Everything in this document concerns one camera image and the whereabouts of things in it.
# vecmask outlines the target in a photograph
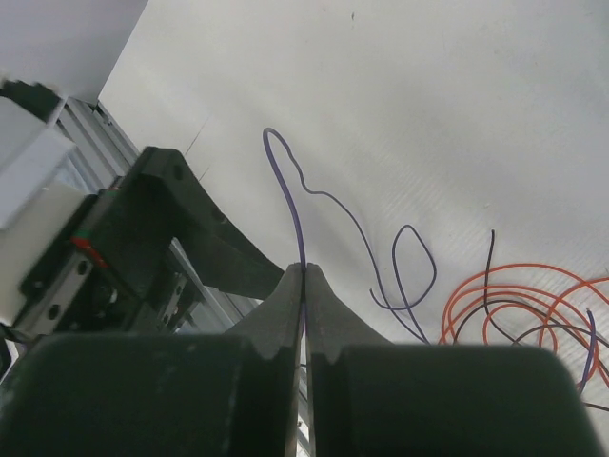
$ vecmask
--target screw hole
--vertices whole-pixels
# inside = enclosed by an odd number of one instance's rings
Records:
[[[176,179],[176,181],[182,181],[182,179],[184,178],[184,174],[182,173],[182,167],[180,167],[179,165],[173,166],[173,177]]]
[[[51,305],[51,307],[49,308],[49,319],[51,321],[54,321],[55,319],[57,319],[57,316],[59,315],[59,311],[61,310],[61,307],[59,305]]]
[[[223,213],[218,209],[218,207],[214,207],[211,210],[211,217],[213,217],[220,224],[223,224],[226,222],[226,216],[223,215]]]
[[[76,272],[79,275],[82,276],[83,274],[85,274],[87,272],[87,270],[88,270],[88,263],[87,263],[87,261],[86,260],[81,260],[78,263],[78,267],[76,268]]]

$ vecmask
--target blue wire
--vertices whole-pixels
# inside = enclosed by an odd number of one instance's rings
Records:
[[[366,238],[365,234],[363,233],[363,229],[362,226],[360,225],[360,223],[358,222],[358,220],[355,218],[355,216],[353,215],[353,213],[338,199],[336,198],[334,195],[332,195],[329,192],[323,191],[323,190],[313,190],[310,189],[309,186],[306,184],[305,181],[305,174],[303,173],[303,169],[301,168],[300,164],[297,162],[296,158],[294,157],[294,154],[292,153],[291,148],[289,147],[289,144],[287,143],[287,141],[284,139],[284,137],[275,129],[272,128],[266,128],[263,130],[263,143],[265,145],[265,151],[266,151],[266,157],[268,158],[268,161],[270,163],[270,166],[273,168],[273,172],[275,173],[275,177],[277,178],[277,181],[279,182],[280,187],[282,188],[282,192],[284,193],[284,197],[285,200],[287,201],[287,205],[289,206],[289,210],[292,214],[292,220],[294,221],[294,227],[296,229],[296,237],[298,240],[298,248],[299,248],[299,252],[300,252],[300,258],[301,258],[301,265],[305,265],[305,240],[303,237],[303,230],[302,230],[302,226],[301,226],[301,222],[300,222],[300,218],[298,217],[298,211],[296,210],[296,205],[294,204],[294,199],[291,196],[291,193],[289,191],[289,188],[287,187],[287,184],[285,183],[285,179],[279,169],[279,166],[277,165],[277,161],[275,160],[275,157],[273,155],[273,151],[272,151],[272,147],[270,146],[270,142],[268,141],[268,135],[272,134],[275,138],[277,138],[280,143],[284,146],[285,148],[285,152],[287,152],[287,156],[289,157],[289,160],[292,162],[292,164],[294,165],[294,168],[296,169],[296,171],[298,172],[298,175],[300,177],[300,181],[301,181],[301,186],[303,187],[304,191],[307,192],[310,195],[323,195],[327,198],[329,198],[330,200],[332,200],[334,203],[336,203],[351,219],[351,221],[353,222],[353,224],[355,224],[355,227],[357,228],[358,232],[360,233],[360,236],[362,237],[363,243],[365,244],[365,248],[366,251],[368,252],[368,257],[370,258],[370,262],[372,263],[372,268],[374,268],[374,273],[377,279],[377,284],[379,285],[379,290],[381,292],[381,296],[383,297],[383,300],[386,304],[383,305],[382,303],[380,303],[377,298],[374,296],[374,293],[372,292],[372,289],[370,289],[370,295],[372,296],[372,299],[375,301],[375,303],[383,308],[383,309],[388,309],[391,311],[391,313],[394,315],[394,317],[398,320],[398,322],[406,329],[408,330],[415,338],[417,338],[419,341],[423,342],[423,343],[427,343],[429,344],[429,340],[427,339],[427,337],[425,336],[424,332],[422,331],[421,326],[419,325],[419,322],[417,321],[417,318],[415,317],[414,313],[412,312],[411,308],[415,307],[417,304],[419,304],[427,295],[427,293],[429,293],[429,290],[434,286],[434,283],[436,282],[436,277],[438,275],[437,272],[437,268],[436,268],[436,263],[434,262],[433,256],[431,255],[431,252],[429,251],[429,249],[427,248],[427,246],[425,245],[424,241],[422,240],[421,236],[419,235],[419,233],[412,227],[409,225],[405,225],[402,228],[400,228],[400,230],[398,231],[398,234],[396,235],[394,241],[393,241],[393,248],[392,248],[392,259],[393,259],[393,267],[394,267],[394,272],[396,275],[396,280],[398,282],[398,287],[400,289],[400,294],[403,298],[404,301],[404,306],[402,308],[393,308],[389,305],[389,302],[386,298],[385,292],[384,292],[384,287],[383,287],[383,281],[381,280],[381,274],[379,272],[379,268],[377,266],[376,260],[374,258],[374,255],[372,253],[372,248],[370,247],[370,244],[368,243],[368,239]],[[405,229],[411,229],[413,231],[413,233],[415,234],[415,236],[417,237],[417,239],[419,240],[419,242],[421,243],[423,249],[425,250],[425,253],[427,254],[432,269],[433,269],[433,278],[429,284],[429,286],[427,287],[426,291],[423,293],[423,295],[416,300],[412,305],[408,304],[408,300],[406,299],[405,293],[403,291],[403,285],[402,285],[402,281],[400,279],[400,274],[398,272],[398,266],[397,266],[397,261],[396,261],[396,246],[398,244],[398,241],[400,239],[400,236],[402,235],[403,231]],[[410,328],[400,317],[400,315],[396,312],[398,310],[408,310],[408,313],[410,315],[410,318],[412,319],[412,322],[414,323],[415,327],[417,328],[417,330],[419,331],[419,334],[417,334],[412,328]]]
[[[588,357],[586,358],[586,364],[583,367],[583,375],[581,376],[580,394],[583,393],[583,388],[586,387],[586,383],[588,382],[590,367],[592,366],[592,359],[594,358],[594,351],[597,346],[597,324],[594,322],[592,311],[587,309],[586,313],[588,314],[588,319],[590,319],[590,348],[588,348]]]

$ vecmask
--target metal frame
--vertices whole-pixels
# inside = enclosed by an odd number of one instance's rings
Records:
[[[60,179],[85,192],[109,187],[117,176],[128,170],[139,154],[101,104],[92,109],[86,103],[68,99],[55,128],[77,147],[63,167]],[[204,286],[180,244],[174,241],[170,249],[204,299],[194,305],[181,332],[222,333],[258,306],[257,300]],[[300,375],[299,416],[304,426],[299,427],[298,437],[301,447],[310,453],[308,437],[302,432],[302,429],[308,432],[309,426],[305,369],[301,368]]]

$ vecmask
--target white plastic part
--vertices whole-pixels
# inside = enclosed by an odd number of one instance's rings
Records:
[[[19,285],[85,194],[53,182],[25,207],[7,230],[0,231],[0,322],[12,326],[25,304]]]

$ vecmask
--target purple wire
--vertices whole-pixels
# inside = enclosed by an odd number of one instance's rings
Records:
[[[268,161],[270,162],[270,165],[273,168],[273,172],[275,173],[275,176],[277,177],[277,180],[279,181],[279,185],[282,188],[282,191],[284,193],[285,199],[286,199],[287,204],[289,206],[290,212],[292,213],[292,219],[294,220],[294,226],[295,226],[296,235],[297,235],[297,238],[298,238],[299,252],[300,252],[300,256],[301,256],[301,264],[302,265],[305,262],[305,241],[304,241],[304,237],[303,237],[303,230],[302,230],[302,226],[301,226],[301,223],[300,223],[300,219],[298,217],[298,212],[296,210],[296,205],[294,204],[294,200],[293,200],[293,198],[292,198],[292,196],[291,196],[291,194],[289,192],[287,184],[285,183],[285,179],[284,179],[281,171],[279,170],[279,167],[277,165],[275,157],[273,156],[272,148],[271,148],[270,143],[268,141],[268,135],[269,135],[269,133],[271,133],[273,136],[275,136],[275,138],[277,138],[281,142],[281,144],[284,146],[285,152],[287,152],[287,156],[289,157],[289,160],[292,162],[292,164],[294,165],[294,168],[298,172],[298,175],[299,175],[300,181],[301,181],[301,186],[303,187],[304,191],[307,192],[310,195],[323,195],[325,197],[328,197],[334,203],[336,203],[339,207],[341,207],[341,209],[349,216],[349,218],[351,219],[353,224],[355,224],[355,227],[357,228],[358,232],[360,233],[360,236],[363,239],[363,243],[365,244],[365,248],[366,248],[366,250],[368,252],[368,257],[370,258],[370,261],[372,263],[372,267],[374,268],[374,273],[376,275],[377,284],[379,285],[379,290],[381,291],[381,296],[383,297],[383,300],[385,301],[386,306],[381,304],[376,299],[376,297],[374,296],[374,293],[372,292],[372,289],[371,289],[370,290],[370,295],[372,296],[372,298],[375,301],[375,303],[378,306],[380,306],[381,308],[389,309],[391,311],[391,313],[394,315],[394,317],[398,320],[398,322],[406,330],[408,330],[419,341],[428,344],[429,340],[427,340],[427,337],[425,336],[424,332],[422,331],[422,328],[419,325],[416,317],[414,316],[414,313],[412,312],[411,308],[413,308],[418,303],[420,303],[425,298],[427,293],[429,293],[429,290],[433,287],[433,285],[434,285],[434,283],[436,281],[437,269],[436,269],[436,264],[434,262],[434,259],[433,259],[432,255],[431,255],[431,252],[429,252],[429,249],[427,248],[427,246],[423,242],[423,240],[422,240],[421,236],[419,235],[419,233],[412,226],[406,225],[406,226],[403,226],[398,231],[398,234],[396,235],[396,237],[394,239],[393,249],[392,249],[393,265],[394,265],[394,271],[396,273],[396,280],[398,281],[398,286],[400,288],[400,294],[402,295],[402,298],[404,300],[404,307],[403,308],[393,308],[393,307],[391,307],[389,305],[388,300],[387,300],[387,298],[385,296],[385,292],[384,292],[384,288],[383,288],[383,282],[381,280],[381,274],[379,272],[379,268],[377,266],[376,260],[374,259],[374,255],[372,254],[372,248],[370,247],[370,244],[368,243],[368,240],[367,240],[365,234],[363,233],[362,226],[357,221],[357,219],[355,218],[353,213],[338,198],[336,198],[331,193],[323,191],[323,190],[313,190],[313,189],[310,189],[308,187],[308,185],[306,184],[305,174],[303,173],[303,169],[301,168],[300,164],[297,162],[296,158],[294,157],[294,154],[292,153],[292,150],[290,149],[289,144],[287,143],[287,141],[284,139],[284,137],[282,137],[282,135],[277,130],[272,129],[272,128],[266,128],[263,131],[263,141],[264,141],[264,144],[265,144],[266,156],[268,157]],[[411,229],[415,233],[415,236],[417,237],[419,242],[422,244],[425,252],[427,253],[427,256],[429,257],[429,260],[431,262],[431,265],[432,265],[432,268],[433,268],[433,271],[434,271],[433,272],[433,279],[432,279],[431,283],[429,284],[427,290],[424,292],[424,294],[416,302],[413,303],[413,305],[408,305],[408,301],[407,301],[405,293],[403,291],[402,282],[400,280],[400,274],[398,273],[397,261],[396,261],[396,255],[395,255],[396,245],[398,243],[398,240],[399,240],[400,236],[402,235],[402,233],[403,233],[403,231],[405,229]],[[407,309],[408,310],[408,313],[410,314],[410,318],[412,319],[412,322],[414,323],[415,327],[417,328],[417,330],[419,331],[421,336],[418,335],[412,328],[410,328],[401,319],[400,315],[396,312],[397,310],[403,310],[403,309]]]
[[[592,366],[592,359],[594,358],[594,350],[597,346],[597,325],[594,322],[594,316],[590,309],[586,310],[588,319],[590,319],[590,348],[588,349],[588,357],[586,358],[586,365],[583,367],[583,375],[581,376],[580,382],[580,393],[583,393],[583,388],[586,387],[588,382],[588,376],[590,374],[590,367]]]

